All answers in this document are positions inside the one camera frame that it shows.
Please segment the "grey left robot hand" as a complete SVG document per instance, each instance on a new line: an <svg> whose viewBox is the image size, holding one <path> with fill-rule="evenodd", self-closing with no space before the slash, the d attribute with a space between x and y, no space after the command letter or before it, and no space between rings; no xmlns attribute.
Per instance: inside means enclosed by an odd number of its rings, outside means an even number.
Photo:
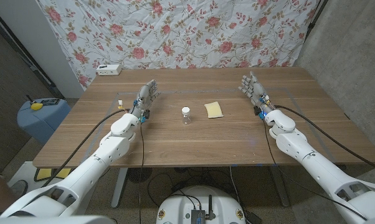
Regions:
<svg viewBox="0 0 375 224"><path fill-rule="evenodd" d="M129 113L136 116L139 122L144 123L149 119L151 104L158 95L157 82L151 80L140 88Z"/></svg>

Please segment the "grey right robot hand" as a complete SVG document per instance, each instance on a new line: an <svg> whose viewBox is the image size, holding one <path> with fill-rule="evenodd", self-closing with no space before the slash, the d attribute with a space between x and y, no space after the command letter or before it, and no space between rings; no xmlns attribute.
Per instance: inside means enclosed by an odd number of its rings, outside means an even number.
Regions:
<svg viewBox="0 0 375 224"><path fill-rule="evenodd" d="M260 119L265 119L266 115L275 109L265 88L253 71L250 71L249 76L242 77L241 86L238 89L250 99L254 106L254 113Z"/></svg>

